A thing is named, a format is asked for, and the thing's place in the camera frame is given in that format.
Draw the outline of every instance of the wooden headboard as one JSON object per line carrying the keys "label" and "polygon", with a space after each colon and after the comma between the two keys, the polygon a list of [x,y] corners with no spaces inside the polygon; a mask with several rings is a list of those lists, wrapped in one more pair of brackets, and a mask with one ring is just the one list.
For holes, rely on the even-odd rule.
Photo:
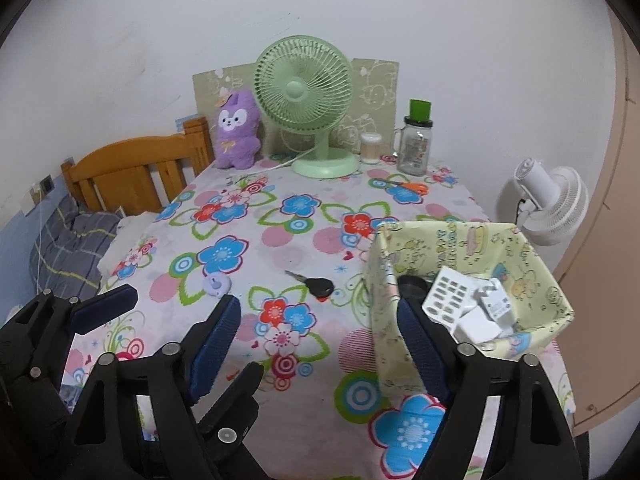
{"label": "wooden headboard", "polygon": [[71,195],[89,209],[114,212],[122,206],[126,214],[136,215],[162,210],[149,166],[158,168],[171,201],[186,185],[183,159],[191,161],[196,176],[213,162],[205,118],[185,121],[184,134],[121,140],[89,153],[77,164],[65,162],[61,168]]}

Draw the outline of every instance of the blue wall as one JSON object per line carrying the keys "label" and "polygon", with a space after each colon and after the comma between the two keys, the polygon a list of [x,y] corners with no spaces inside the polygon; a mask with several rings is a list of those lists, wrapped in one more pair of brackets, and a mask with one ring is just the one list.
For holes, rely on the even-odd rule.
{"label": "blue wall", "polygon": [[53,183],[54,189],[27,216],[19,212],[0,230],[0,326],[15,305],[24,305],[35,295],[29,254],[41,225],[67,194],[62,175]]}

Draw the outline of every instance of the yellow fabric bin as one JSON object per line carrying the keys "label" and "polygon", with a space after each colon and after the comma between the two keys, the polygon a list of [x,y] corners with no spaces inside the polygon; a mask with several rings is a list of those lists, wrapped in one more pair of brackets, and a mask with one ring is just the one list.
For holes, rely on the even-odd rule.
{"label": "yellow fabric bin", "polygon": [[487,356],[517,359],[544,348],[574,318],[574,310],[542,259],[514,224],[387,222],[369,251],[365,283],[382,394],[424,391],[398,330],[402,274],[427,280],[442,266],[479,278],[499,278],[516,313],[516,332],[478,345]]}

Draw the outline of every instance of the fan stand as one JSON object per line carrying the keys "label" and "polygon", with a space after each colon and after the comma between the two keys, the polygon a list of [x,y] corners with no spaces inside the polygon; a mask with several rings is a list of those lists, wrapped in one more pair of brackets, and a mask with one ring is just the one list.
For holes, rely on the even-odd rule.
{"label": "fan stand", "polygon": [[353,153],[329,147],[329,132],[316,134],[316,148],[295,160],[291,169],[311,178],[338,178],[354,173],[359,167]]}

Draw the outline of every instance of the electric fan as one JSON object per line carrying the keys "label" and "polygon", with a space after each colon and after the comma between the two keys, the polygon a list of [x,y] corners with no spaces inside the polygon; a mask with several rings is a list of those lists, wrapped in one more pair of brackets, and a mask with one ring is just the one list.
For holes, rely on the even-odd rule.
{"label": "electric fan", "polygon": [[514,179],[529,198],[518,208],[516,224],[532,243],[555,245],[580,227],[589,192],[574,168],[561,166],[547,173],[529,157],[516,168]]}
{"label": "electric fan", "polygon": [[353,153],[329,147],[329,132],[347,112],[353,94],[351,64],[326,41],[289,36],[260,54],[254,95],[262,112],[288,132],[315,136],[315,148],[297,158],[292,169],[313,178],[353,173]]}

